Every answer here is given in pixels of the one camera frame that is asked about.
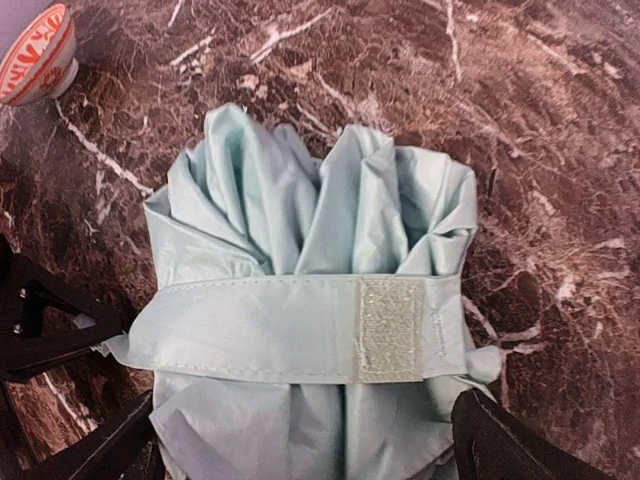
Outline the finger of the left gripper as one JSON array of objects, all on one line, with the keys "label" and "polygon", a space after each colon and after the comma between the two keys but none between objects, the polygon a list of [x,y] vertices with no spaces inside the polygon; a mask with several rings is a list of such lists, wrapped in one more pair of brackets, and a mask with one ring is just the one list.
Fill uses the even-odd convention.
[{"label": "finger of the left gripper", "polygon": [[121,333],[112,306],[12,250],[1,238],[1,379],[25,383]]}]

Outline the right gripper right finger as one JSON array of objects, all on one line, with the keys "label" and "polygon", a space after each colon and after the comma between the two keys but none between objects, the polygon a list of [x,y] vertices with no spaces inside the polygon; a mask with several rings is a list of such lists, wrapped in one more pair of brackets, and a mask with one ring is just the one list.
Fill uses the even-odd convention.
[{"label": "right gripper right finger", "polygon": [[453,406],[461,479],[606,479],[604,472],[555,447],[478,389]]}]

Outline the mint green folding umbrella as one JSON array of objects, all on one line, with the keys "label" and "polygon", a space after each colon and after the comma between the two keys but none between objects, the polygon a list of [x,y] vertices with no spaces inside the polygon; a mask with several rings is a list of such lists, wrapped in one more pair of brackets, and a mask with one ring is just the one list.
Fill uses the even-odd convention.
[{"label": "mint green folding umbrella", "polygon": [[108,349],[153,373],[172,477],[457,477],[453,404],[501,370],[464,319],[468,166],[357,125],[317,159],[226,105],[144,209],[158,290]]}]

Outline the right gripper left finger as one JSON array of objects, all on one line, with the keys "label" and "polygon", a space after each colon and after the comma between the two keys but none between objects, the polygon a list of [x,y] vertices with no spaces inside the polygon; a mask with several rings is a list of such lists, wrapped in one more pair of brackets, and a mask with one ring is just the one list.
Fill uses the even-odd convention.
[{"label": "right gripper left finger", "polygon": [[120,479],[146,447],[145,479],[163,479],[155,430],[150,421],[153,394],[141,394],[132,404],[81,441],[39,464],[41,479]]}]

